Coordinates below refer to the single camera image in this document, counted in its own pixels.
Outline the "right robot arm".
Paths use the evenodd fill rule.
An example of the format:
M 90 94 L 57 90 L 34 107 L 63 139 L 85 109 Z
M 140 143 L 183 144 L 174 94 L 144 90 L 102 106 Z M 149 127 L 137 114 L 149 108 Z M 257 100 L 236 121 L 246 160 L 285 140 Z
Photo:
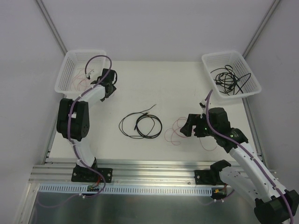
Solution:
M 197 184 L 229 185 L 253 207 L 256 218 L 262 224 L 294 222 L 299 206 L 298 193 L 287 190 L 266 168 L 243 132 L 231 127 L 223 108 L 189 114 L 180 132 L 186 137 L 213 137 L 247 174 L 243 177 L 228 161 L 221 160 L 213 163 L 209 170 L 196 170 Z

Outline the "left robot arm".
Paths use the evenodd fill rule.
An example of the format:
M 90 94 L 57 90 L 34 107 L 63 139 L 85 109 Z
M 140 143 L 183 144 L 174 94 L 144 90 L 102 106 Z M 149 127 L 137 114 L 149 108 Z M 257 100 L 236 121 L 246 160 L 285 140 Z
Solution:
M 89 109 L 97 102 L 103 102 L 115 91 L 117 72 L 103 69 L 102 75 L 91 82 L 91 87 L 76 99 L 64 98 L 60 101 L 57 132 L 67 139 L 77 158 L 76 167 L 89 182 L 97 179 L 96 158 L 91 152 L 87 135 L 90 129 Z

